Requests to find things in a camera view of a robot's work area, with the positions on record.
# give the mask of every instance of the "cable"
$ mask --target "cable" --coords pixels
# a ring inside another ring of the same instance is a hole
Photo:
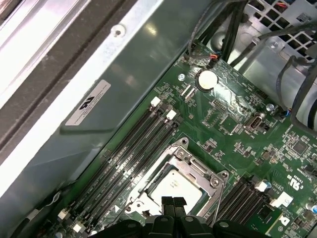
[[[312,65],[312,63],[308,63],[306,62],[305,58],[296,58],[295,56],[291,56],[287,63],[285,64],[284,68],[281,70],[281,72],[278,74],[277,76],[277,80],[276,80],[276,93],[280,102],[280,106],[283,108],[284,111],[289,110],[284,102],[283,102],[283,97],[282,97],[282,78],[284,73],[286,72],[286,70],[289,69],[290,66],[296,66],[296,65],[302,65],[302,66],[309,66]]]
[[[291,113],[291,122],[293,123],[293,125],[297,126],[302,131],[309,133],[310,135],[314,137],[317,137],[317,131],[314,131],[308,128],[307,126],[305,126],[304,124],[302,124],[296,118],[296,115],[304,99],[306,98],[309,90],[311,89],[316,77],[317,77],[317,59],[315,59],[313,65],[310,67],[307,77],[305,78],[304,82],[302,83],[301,87],[299,88],[295,96],[293,106],[292,106],[292,113]]]
[[[316,28],[317,28],[317,22],[311,22],[301,26],[292,26],[286,29],[269,32],[267,34],[259,36],[259,40],[264,41],[273,36],[283,36],[283,35],[293,34],[293,33],[301,32],[301,31],[314,30]],[[247,56],[248,53],[250,53],[253,50],[255,46],[256,44],[254,42],[251,42],[246,47],[246,49],[238,56],[238,58],[236,58],[230,65],[232,67],[236,66],[241,60],[243,60]]]
[[[209,27],[202,33],[202,35],[198,38],[200,42],[204,45],[207,45],[208,41],[213,37],[219,27],[225,22],[225,20],[230,16],[233,12],[234,3],[229,3],[222,11],[218,14],[218,16],[212,21]]]
[[[206,9],[203,11],[201,17],[198,19],[198,22],[196,26],[194,27],[194,30],[192,32],[191,38],[188,42],[187,50],[188,50],[188,56],[193,58],[193,59],[208,59],[210,55],[204,55],[204,56],[196,56],[192,54],[192,44],[194,42],[195,36],[198,32],[198,29],[202,23],[202,21],[205,18],[205,15],[208,13],[208,11],[211,9],[213,5],[216,5],[218,3],[231,3],[231,2],[239,2],[239,1],[245,1],[245,0],[214,0],[209,5],[206,7]]]
[[[278,96],[279,104],[283,108],[284,111],[287,110],[287,107],[285,106],[285,104],[283,102],[282,87],[281,87],[282,78],[283,78],[283,75],[284,75],[285,71],[288,70],[288,68],[293,65],[294,59],[296,59],[295,56],[291,56],[289,58],[289,60],[287,61],[286,65],[284,66],[284,68],[278,74],[277,80],[276,80],[276,93],[277,93],[277,96]]]
[[[232,13],[231,20],[228,26],[228,30],[222,45],[222,60],[228,62],[231,52],[234,47],[234,43],[237,38],[239,25],[243,17],[243,10],[247,5],[248,1],[236,3],[235,9]]]

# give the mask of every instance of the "capacitor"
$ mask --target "capacitor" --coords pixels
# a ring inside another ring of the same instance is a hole
[[[272,103],[269,103],[266,105],[266,110],[268,112],[273,112],[274,111],[275,106]]]
[[[209,92],[218,84],[217,75],[210,71],[205,70],[198,74],[196,78],[196,86],[200,91]]]
[[[66,230],[62,229],[55,233],[55,238],[66,238]]]
[[[306,209],[312,211],[315,214],[317,214],[317,204],[314,204],[312,202],[306,203]]]

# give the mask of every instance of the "integrated circuit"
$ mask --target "integrated circuit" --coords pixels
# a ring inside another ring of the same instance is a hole
[[[297,141],[293,146],[293,150],[299,155],[302,155],[306,149],[307,145],[301,140]]]
[[[262,158],[264,160],[270,160],[272,158],[272,154],[269,151],[264,151],[262,154]]]

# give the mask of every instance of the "chip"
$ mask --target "chip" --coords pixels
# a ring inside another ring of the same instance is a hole
[[[267,217],[269,216],[269,214],[271,213],[271,209],[268,208],[267,206],[265,206],[264,208],[261,209],[261,211],[259,212],[259,216],[263,219],[266,220]]]
[[[302,222],[302,220],[300,218],[296,218],[295,221],[294,221],[294,223],[296,225],[299,225],[301,222]]]
[[[262,154],[262,158],[264,160],[270,160],[272,158],[272,155],[268,151],[264,151],[264,153]]]
[[[315,218],[314,214],[308,210],[303,213],[303,217],[305,217],[307,221],[311,221]]]
[[[297,141],[293,147],[293,150],[299,155],[302,155],[306,149],[307,145],[301,140]]]

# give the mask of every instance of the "ventilation grille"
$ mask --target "ventilation grille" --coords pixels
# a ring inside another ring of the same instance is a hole
[[[271,5],[270,10],[265,14],[261,12],[256,12],[254,17],[256,17],[260,23],[266,26],[271,31],[276,31],[280,29],[285,29],[290,27],[291,24],[284,19],[281,14],[288,9],[290,5],[292,5],[295,0],[264,0],[267,4]],[[306,23],[311,21],[311,17],[306,15],[305,13],[301,13],[297,18],[299,22]],[[280,38],[285,41],[291,48],[296,50],[300,55],[305,57],[308,61],[311,61],[313,58],[305,54],[305,51],[308,47],[313,45],[312,36],[314,31],[309,32],[300,32],[296,34],[289,34],[280,36]]]

